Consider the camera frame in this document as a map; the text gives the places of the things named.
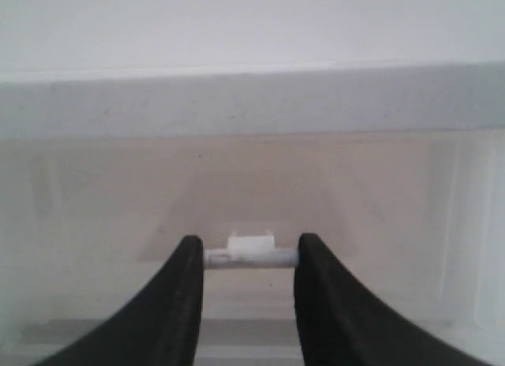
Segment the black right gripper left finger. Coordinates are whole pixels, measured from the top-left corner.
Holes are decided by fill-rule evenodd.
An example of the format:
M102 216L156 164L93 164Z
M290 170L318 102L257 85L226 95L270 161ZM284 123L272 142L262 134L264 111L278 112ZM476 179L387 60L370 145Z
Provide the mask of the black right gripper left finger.
M204 248L186 236L122 309L42 365L192 365L204 291Z

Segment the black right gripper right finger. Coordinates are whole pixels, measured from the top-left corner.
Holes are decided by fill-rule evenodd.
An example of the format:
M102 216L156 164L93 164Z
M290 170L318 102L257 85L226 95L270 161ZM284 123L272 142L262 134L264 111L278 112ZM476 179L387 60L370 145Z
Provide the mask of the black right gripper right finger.
M315 233L297 246L294 308L306 365L482 365L385 304Z

